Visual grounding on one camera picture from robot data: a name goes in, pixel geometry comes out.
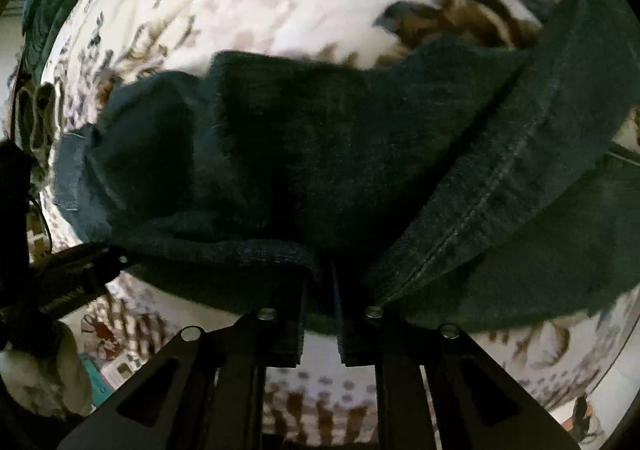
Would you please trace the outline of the floral fleece bed blanket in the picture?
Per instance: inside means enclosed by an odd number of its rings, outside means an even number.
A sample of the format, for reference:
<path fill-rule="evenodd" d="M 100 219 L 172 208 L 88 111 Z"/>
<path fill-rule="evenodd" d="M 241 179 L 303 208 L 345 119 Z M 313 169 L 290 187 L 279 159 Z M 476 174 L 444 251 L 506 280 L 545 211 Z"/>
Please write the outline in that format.
<path fill-rule="evenodd" d="M 163 72 L 206 75 L 218 54 L 244 52 L 358 71 L 396 66 L 436 38 L 524 50 L 559 0 L 78 0 L 39 83 L 29 74 L 17 109 L 35 110 L 18 136 L 38 158 L 36 191 L 56 250 L 85 243 L 53 199 L 62 138 L 95 123 L 114 90 Z M 545 408 L 600 377 L 639 313 L 639 282 L 608 306 L 470 330 Z"/>

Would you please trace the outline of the dark blue denim pants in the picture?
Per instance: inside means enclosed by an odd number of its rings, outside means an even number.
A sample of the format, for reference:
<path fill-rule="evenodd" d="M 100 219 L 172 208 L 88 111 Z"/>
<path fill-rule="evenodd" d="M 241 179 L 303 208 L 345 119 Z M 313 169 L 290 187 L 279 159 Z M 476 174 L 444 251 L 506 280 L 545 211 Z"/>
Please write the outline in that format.
<path fill-rule="evenodd" d="M 639 282 L 639 100 L 626 0 L 559 0 L 524 50 L 436 38 L 396 66 L 223 52 L 114 90 L 66 134 L 80 240 L 218 309 L 334 292 L 470 330 L 596 311 Z"/>

